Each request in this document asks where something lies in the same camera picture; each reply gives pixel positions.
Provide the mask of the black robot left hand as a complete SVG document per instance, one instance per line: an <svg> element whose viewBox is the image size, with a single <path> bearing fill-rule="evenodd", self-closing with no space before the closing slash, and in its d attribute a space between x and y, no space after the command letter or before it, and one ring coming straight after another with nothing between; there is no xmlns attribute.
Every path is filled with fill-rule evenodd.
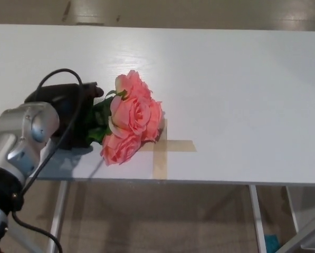
<svg viewBox="0 0 315 253"><path fill-rule="evenodd" d="M91 119L91 112L95 98L104 95L102 88L98 87L97 82L83 83L83 99L81 109L74 126L69 130L59 148L72 150L73 148L88 148L91 140L88 139L88 130L97 126L96 120ZM78 106L79 85L57 84L42 87L39 94L32 92L25 102L47 102L57 111L60 126L52 136L52 141L57 143L71 121L73 114Z"/></svg>

